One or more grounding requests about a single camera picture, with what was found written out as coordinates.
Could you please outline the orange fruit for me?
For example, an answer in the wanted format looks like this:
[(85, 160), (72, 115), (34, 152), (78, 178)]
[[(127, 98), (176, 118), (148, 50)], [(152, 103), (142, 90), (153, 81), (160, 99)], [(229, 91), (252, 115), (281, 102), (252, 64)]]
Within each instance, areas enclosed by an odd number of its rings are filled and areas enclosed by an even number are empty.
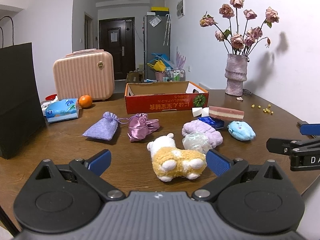
[(92, 103), (93, 103), (93, 100), (90, 95), (83, 95), (78, 99), (78, 104), (83, 109), (92, 107)]

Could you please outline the blue foil packet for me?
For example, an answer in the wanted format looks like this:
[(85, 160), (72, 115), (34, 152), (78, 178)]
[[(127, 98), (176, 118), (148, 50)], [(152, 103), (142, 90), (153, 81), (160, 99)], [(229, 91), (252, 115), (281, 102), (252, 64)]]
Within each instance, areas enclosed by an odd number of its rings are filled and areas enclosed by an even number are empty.
[(225, 126), (225, 122), (223, 120), (212, 118), (210, 116), (199, 117), (198, 120), (212, 126), (215, 130), (222, 129)]

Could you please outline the dark brown entrance door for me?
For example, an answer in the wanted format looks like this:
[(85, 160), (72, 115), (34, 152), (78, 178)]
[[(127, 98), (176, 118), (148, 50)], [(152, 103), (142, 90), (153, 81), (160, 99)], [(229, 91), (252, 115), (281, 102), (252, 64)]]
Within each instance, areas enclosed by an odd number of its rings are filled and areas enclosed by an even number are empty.
[(99, 48), (113, 57), (115, 80), (125, 80), (136, 69), (134, 18), (99, 21)]

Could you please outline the red cardboard box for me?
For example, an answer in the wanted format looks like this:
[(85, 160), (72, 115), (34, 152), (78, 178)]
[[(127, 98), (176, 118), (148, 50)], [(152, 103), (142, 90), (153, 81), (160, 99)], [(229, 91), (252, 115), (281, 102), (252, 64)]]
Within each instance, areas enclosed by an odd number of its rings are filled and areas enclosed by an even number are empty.
[(187, 111), (207, 107), (209, 92), (191, 81), (128, 83), (127, 114)]

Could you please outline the yellow black box on fridge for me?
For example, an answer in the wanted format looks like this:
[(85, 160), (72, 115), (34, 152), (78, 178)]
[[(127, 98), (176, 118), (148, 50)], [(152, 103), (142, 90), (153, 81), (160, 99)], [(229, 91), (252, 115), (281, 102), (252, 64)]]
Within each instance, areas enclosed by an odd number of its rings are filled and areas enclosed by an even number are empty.
[(151, 7), (151, 11), (169, 12), (170, 10), (167, 7)]

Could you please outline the red lid object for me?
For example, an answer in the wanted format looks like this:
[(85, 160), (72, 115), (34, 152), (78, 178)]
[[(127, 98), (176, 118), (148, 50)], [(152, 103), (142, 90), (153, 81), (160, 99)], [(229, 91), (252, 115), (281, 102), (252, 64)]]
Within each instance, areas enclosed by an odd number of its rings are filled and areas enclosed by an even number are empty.
[(47, 100), (47, 101), (54, 100), (56, 98), (56, 96), (57, 96), (57, 94), (49, 95), (49, 96), (45, 97), (45, 100)]

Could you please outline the black paper shopping bag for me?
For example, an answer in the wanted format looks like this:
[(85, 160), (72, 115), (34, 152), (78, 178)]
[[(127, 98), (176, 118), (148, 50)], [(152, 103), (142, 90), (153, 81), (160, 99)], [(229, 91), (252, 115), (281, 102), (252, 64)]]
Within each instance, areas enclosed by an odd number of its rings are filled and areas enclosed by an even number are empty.
[(1, 158), (15, 156), (45, 125), (35, 80), (32, 43), (1, 49)]

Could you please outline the pink ribbed small suitcase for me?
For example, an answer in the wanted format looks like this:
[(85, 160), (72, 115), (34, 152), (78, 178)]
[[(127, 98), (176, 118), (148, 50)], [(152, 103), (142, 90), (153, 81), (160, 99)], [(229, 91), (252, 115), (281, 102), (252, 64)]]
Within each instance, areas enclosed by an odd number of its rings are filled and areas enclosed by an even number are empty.
[(106, 100), (114, 93), (113, 57), (102, 49), (75, 51), (53, 64), (59, 100), (91, 96)]

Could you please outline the light blue plush toy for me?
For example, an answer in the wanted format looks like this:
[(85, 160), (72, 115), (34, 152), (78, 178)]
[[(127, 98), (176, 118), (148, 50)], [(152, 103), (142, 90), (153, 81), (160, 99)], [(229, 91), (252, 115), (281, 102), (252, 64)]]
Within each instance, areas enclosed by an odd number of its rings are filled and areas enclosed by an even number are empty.
[(227, 126), (229, 134), (238, 141), (250, 141), (256, 137), (255, 132), (244, 121), (233, 121)]

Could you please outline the purple satin drawstring pouch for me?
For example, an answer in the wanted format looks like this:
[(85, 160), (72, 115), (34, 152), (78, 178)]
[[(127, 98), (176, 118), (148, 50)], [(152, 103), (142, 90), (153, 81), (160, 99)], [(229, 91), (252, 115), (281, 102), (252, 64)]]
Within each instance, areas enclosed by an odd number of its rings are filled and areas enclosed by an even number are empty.
[(131, 142), (141, 141), (160, 128), (158, 119), (149, 119), (146, 113), (135, 114), (129, 118), (127, 133)]

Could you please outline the yellow white plush alpaca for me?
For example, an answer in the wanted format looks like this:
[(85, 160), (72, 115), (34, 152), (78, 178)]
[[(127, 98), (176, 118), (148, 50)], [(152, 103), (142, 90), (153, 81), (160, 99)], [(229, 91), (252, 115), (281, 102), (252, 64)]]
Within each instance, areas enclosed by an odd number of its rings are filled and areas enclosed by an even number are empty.
[(207, 167), (206, 155), (196, 150), (177, 148), (173, 133), (149, 142), (147, 150), (151, 155), (153, 171), (163, 182), (177, 177), (197, 179)]

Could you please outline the purple textured vase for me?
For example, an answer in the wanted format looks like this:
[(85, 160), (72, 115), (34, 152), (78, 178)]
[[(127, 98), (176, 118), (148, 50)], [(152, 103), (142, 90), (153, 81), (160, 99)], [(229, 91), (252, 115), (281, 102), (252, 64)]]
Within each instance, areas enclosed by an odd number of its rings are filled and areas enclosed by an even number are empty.
[(237, 97), (242, 96), (243, 83), (247, 80), (247, 64), (248, 57), (228, 54), (225, 68), (225, 78), (227, 79), (226, 94)]

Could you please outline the lavender linen drawstring pouch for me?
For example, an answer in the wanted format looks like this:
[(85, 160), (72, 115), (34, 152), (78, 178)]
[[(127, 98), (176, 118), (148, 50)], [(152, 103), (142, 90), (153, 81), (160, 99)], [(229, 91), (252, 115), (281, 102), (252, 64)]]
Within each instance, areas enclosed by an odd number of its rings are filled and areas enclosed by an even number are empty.
[(111, 141), (119, 124), (127, 124), (128, 118), (119, 118), (111, 112), (105, 112), (103, 117), (86, 130), (82, 136), (91, 138)]

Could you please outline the brown cardboard box on floor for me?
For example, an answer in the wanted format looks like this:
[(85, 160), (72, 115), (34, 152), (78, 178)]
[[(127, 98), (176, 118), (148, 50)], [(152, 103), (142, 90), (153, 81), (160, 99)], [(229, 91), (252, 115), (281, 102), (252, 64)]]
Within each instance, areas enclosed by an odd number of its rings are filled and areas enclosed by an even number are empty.
[(127, 73), (126, 83), (143, 83), (144, 82), (144, 72), (134, 71)]

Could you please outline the yellow crumbs on table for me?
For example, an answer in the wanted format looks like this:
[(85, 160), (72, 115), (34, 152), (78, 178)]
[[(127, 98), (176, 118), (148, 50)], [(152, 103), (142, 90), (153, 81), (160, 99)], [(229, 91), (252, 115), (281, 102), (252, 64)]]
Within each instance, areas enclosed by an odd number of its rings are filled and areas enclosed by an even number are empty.
[(271, 109), (271, 107), (272, 107), (271, 104), (268, 104), (265, 108), (263, 108), (261, 105), (255, 105), (255, 104), (251, 105), (251, 108), (257, 108), (257, 109), (260, 109), (261, 111), (263, 111), (266, 114), (273, 115), (274, 111)]

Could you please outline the blue tissue pack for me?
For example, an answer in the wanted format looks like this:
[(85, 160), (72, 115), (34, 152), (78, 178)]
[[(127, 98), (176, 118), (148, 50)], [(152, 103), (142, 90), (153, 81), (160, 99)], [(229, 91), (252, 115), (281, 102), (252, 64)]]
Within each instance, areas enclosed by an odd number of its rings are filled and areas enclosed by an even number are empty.
[(57, 100), (50, 103), (44, 110), (48, 123), (77, 119), (79, 104), (77, 98)]

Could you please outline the pink layered sponge block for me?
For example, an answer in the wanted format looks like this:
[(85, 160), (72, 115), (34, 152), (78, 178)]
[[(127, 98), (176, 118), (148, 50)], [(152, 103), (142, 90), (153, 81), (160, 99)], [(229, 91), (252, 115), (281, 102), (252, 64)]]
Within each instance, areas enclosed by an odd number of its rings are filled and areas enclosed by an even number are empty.
[(225, 108), (225, 107), (216, 107), (210, 106), (209, 107), (209, 116), (216, 119), (223, 119), (223, 120), (242, 120), (244, 118), (244, 111), (240, 111), (237, 109), (232, 108)]

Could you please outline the dried pink rose bouquet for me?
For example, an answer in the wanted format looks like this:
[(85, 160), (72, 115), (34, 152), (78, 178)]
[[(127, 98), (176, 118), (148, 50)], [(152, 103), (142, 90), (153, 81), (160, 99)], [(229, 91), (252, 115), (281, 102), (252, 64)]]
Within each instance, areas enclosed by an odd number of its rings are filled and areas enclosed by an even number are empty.
[(263, 35), (263, 26), (272, 27), (278, 23), (280, 17), (278, 12), (271, 7), (265, 11), (263, 22), (250, 27), (249, 22), (257, 18), (257, 14), (252, 9), (245, 9), (245, 0), (229, 0), (219, 8), (219, 15), (228, 20), (228, 26), (223, 29), (218, 22), (208, 13), (205, 13), (199, 20), (200, 27), (216, 28), (214, 37), (218, 42), (223, 43), (228, 53), (249, 57), (254, 48), (261, 41), (265, 41), (265, 47), (269, 48), (271, 40)]

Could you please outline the pale iridescent soft pouch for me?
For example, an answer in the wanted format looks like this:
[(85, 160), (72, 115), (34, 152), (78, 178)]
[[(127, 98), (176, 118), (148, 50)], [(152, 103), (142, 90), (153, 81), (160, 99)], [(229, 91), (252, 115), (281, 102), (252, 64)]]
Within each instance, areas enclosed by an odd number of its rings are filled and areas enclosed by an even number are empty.
[(200, 132), (193, 132), (186, 135), (182, 139), (182, 144), (185, 150), (195, 150), (203, 154), (207, 154), (207, 152), (212, 149), (209, 138)]

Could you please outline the grey refrigerator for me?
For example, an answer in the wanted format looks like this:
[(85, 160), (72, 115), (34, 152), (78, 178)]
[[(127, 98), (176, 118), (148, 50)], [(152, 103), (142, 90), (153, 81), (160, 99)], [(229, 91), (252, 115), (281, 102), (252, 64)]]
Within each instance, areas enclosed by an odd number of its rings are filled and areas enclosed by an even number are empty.
[(144, 74), (145, 79), (155, 80), (155, 71), (148, 66), (153, 64), (154, 53), (164, 54), (170, 58), (170, 45), (163, 45), (166, 30), (167, 17), (145, 15), (143, 21), (144, 35)]

